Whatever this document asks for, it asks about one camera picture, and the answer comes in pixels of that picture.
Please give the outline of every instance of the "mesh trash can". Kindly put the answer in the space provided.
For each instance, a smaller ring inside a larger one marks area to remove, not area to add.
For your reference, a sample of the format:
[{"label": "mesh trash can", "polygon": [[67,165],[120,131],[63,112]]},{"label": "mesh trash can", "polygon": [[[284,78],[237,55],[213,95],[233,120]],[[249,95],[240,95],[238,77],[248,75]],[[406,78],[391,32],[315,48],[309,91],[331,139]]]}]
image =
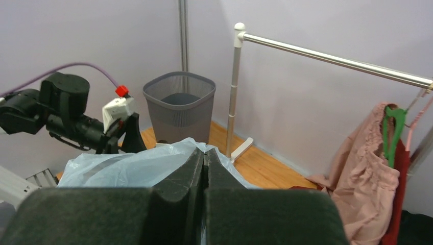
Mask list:
[{"label": "mesh trash can", "polygon": [[215,83],[189,72],[171,72],[143,87],[156,141],[192,137],[209,143]]}]

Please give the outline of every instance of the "metal pole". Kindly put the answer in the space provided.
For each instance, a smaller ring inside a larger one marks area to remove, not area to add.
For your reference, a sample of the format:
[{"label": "metal pole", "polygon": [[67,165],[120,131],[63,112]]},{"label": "metal pole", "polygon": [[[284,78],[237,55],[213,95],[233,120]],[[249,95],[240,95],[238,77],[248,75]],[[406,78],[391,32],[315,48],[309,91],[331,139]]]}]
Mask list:
[{"label": "metal pole", "polygon": [[245,30],[245,25],[237,23],[234,26],[234,56],[233,56],[233,71],[231,77],[230,89],[230,104],[229,104],[229,118],[227,122],[227,143],[226,143],[226,157],[231,158],[231,145],[234,130],[234,117],[236,116],[236,97],[237,97],[237,82],[239,79],[239,65],[240,65],[240,51],[242,49],[242,40],[239,39],[239,34]]},{"label": "metal pole", "polygon": [[231,144],[234,130],[234,117],[236,116],[236,97],[237,97],[237,82],[239,78],[239,65],[240,65],[240,51],[241,47],[234,48],[233,57],[233,73],[231,78],[230,89],[230,104],[229,104],[229,119],[227,123],[227,144],[226,144],[226,157],[231,157]]},{"label": "metal pole", "polygon": [[273,47],[273,48],[276,48],[279,50],[287,51],[287,52],[290,52],[293,54],[306,56],[306,57],[313,58],[316,60],[321,60],[321,61],[325,61],[325,62],[335,64],[338,66],[343,66],[343,67],[346,67],[349,69],[358,70],[358,71],[361,71],[364,73],[372,74],[372,75],[375,75],[378,77],[391,79],[391,80],[394,80],[394,81],[397,81],[400,83],[405,83],[405,84],[413,85],[416,87],[431,90],[431,84],[433,81],[432,81],[432,79],[429,79],[429,78],[419,77],[419,76],[415,76],[412,74],[407,74],[407,73],[403,73],[400,71],[391,70],[388,68],[384,68],[384,67],[380,67],[380,66],[376,66],[376,65],[371,65],[371,64],[367,64],[367,63],[343,59],[343,58],[339,58],[337,56],[332,56],[332,55],[324,54],[321,52],[308,50],[306,48],[297,47],[294,45],[290,45],[290,44],[286,44],[286,43],[282,43],[282,42],[278,42],[278,41],[274,41],[274,40],[270,40],[270,39],[266,39],[266,38],[262,38],[262,37],[258,37],[258,36],[253,36],[253,35],[250,35],[248,33],[243,33],[242,36],[243,37],[241,37],[241,38],[243,38],[244,41],[250,41],[250,42],[258,43],[258,44],[265,45],[268,47]]},{"label": "metal pole", "polygon": [[[179,30],[180,30],[180,50],[182,71],[189,71],[188,66],[188,14],[187,14],[187,0],[179,0]],[[189,80],[188,77],[182,77],[183,92],[189,93]]]}]

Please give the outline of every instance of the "white wall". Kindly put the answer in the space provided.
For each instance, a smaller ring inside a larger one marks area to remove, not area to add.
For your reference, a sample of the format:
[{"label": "white wall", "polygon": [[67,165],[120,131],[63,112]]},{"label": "white wall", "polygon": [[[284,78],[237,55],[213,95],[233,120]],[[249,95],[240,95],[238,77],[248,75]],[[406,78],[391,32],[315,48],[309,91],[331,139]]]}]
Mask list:
[{"label": "white wall", "polygon": [[[176,0],[0,1],[0,91],[55,66],[88,61],[128,86],[142,128],[150,120],[141,88],[181,69],[179,47]],[[102,120],[102,106],[116,96],[111,83],[89,67],[63,72],[90,82],[86,115]],[[0,137],[0,164],[22,177],[47,167],[61,171],[80,153],[51,139],[45,129],[37,136]]]},{"label": "white wall", "polygon": [[[213,119],[226,125],[233,26],[251,34],[409,73],[433,76],[433,2],[190,1],[190,68],[217,83]],[[415,87],[245,43],[235,132],[304,175],[327,173],[332,155],[373,106],[407,106]],[[423,105],[409,114],[413,118]],[[415,132],[416,147],[433,109]],[[408,184],[405,207],[433,216],[433,156]]]}]

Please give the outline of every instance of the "clear plastic bag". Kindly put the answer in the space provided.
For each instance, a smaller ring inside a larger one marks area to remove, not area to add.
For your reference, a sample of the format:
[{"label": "clear plastic bag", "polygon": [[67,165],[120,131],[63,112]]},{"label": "clear plastic bag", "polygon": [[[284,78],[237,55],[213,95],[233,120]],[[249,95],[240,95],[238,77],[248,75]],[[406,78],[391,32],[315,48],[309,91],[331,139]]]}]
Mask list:
[{"label": "clear plastic bag", "polygon": [[[81,154],[68,161],[58,187],[151,187],[183,165],[195,148],[206,152],[216,147],[187,138],[136,154]],[[245,180],[218,149],[216,152],[221,164],[241,184],[258,188]]]}]

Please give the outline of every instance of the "clothes rack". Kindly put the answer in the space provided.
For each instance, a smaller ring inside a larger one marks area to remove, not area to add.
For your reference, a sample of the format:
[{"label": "clothes rack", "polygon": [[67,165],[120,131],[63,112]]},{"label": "clothes rack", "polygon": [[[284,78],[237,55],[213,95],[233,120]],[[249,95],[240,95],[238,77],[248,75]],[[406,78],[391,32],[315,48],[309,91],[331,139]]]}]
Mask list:
[{"label": "clothes rack", "polygon": [[235,37],[234,37],[233,72],[232,72],[232,82],[231,82],[231,90],[230,90],[230,104],[229,104],[227,144],[226,144],[226,156],[230,158],[232,162],[234,162],[253,144],[253,139],[248,138],[235,151],[231,152],[233,130],[234,130],[234,119],[236,116],[235,108],[236,108],[236,96],[237,96],[237,83],[239,77],[240,51],[242,49],[242,44],[244,41],[257,43],[268,47],[273,47],[278,50],[283,50],[293,54],[302,55],[305,57],[346,67],[349,69],[358,70],[378,77],[394,80],[400,83],[428,89],[428,91],[431,91],[433,88],[433,81],[430,78],[424,78],[424,77],[404,73],[401,71],[388,69],[385,67],[363,63],[363,62],[343,59],[337,56],[328,55],[325,53],[309,50],[291,44],[251,35],[245,31],[245,25],[243,23],[237,23],[234,26],[234,30],[235,30]]}]

